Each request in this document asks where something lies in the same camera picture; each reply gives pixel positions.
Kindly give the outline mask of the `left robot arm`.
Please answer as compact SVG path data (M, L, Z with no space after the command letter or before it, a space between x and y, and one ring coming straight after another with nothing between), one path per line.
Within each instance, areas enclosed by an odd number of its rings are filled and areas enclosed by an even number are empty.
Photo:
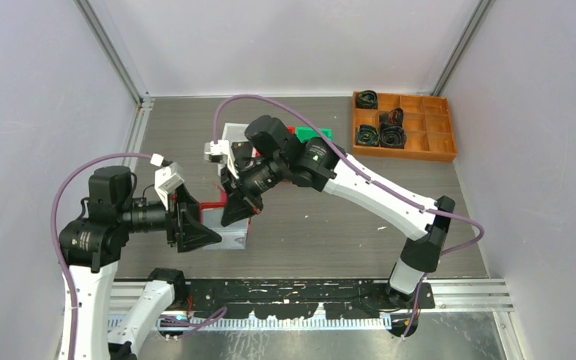
M149 201L135 196L137 176L130 168L96 169L81 215L58 234L67 267L61 359L136 359L160 315L188 302L184 273L156 268L128 313L109 329L114 278L132 234L162 231L180 253L221 241L202 223L200 204L189 194L176 164L160 168L155 184L159 200Z

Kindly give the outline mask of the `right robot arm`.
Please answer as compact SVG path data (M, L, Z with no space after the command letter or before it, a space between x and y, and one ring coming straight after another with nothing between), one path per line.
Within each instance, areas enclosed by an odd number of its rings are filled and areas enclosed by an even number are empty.
M437 269L454 201L403 189L320 136L302 142L270 115L252 121L244 136L243 143L219 139L205 144L205 159L221 165L220 182L226 193L222 225L258 215L263 193L284 180L349 200L406 236L385 294L396 308L411 306L422 278Z

